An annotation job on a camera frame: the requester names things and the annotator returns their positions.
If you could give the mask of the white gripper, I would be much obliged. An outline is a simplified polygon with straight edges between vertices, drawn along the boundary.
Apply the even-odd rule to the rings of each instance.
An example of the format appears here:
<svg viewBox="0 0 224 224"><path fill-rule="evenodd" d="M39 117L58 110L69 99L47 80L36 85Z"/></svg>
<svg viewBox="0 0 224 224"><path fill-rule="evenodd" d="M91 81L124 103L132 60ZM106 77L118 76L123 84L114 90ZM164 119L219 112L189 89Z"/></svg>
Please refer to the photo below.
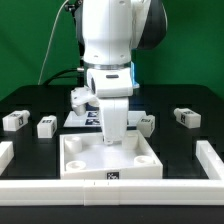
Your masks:
<svg viewBox="0 0 224 224"><path fill-rule="evenodd" d="M128 109L127 97L100 100L99 118L106 145L123 139L127 129Z"/></svg>

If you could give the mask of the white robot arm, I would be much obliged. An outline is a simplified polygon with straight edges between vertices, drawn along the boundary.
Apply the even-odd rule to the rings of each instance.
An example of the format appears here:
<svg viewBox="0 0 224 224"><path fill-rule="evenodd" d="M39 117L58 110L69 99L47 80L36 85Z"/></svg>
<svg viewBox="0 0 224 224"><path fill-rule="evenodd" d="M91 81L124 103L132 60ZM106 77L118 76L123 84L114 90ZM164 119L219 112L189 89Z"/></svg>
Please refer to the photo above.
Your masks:
<svg viewBox="0 0 224 224"><path fill-rule="evenodd" d="M84 41L87 84L71 92L77 115L85 105L99 109L104 142L123 139L133 94L131 51L153 49L165 37L162 0L84 0L77 19Z"/></svg>

